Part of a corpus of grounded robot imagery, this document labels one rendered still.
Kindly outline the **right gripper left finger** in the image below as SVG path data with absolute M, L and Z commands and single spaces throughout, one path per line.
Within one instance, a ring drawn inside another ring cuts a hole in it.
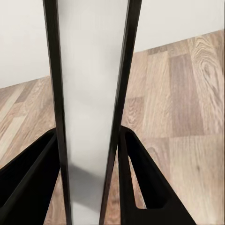
M 0 225 L 43 225 L 59 171 L 55 127 L 0 169 Z

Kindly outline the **hardback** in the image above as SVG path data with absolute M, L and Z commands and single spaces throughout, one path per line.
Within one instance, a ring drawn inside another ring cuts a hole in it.
M 142 0 L 43 0 L 67 225 L 104 225 Z

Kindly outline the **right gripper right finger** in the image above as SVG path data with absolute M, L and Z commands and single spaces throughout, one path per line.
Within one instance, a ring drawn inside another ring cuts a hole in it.
M 136 207 L 128 156 L 147 209 Z M 136 133 L 122 125 L 118 164 L 121 225 L 196 225 Z

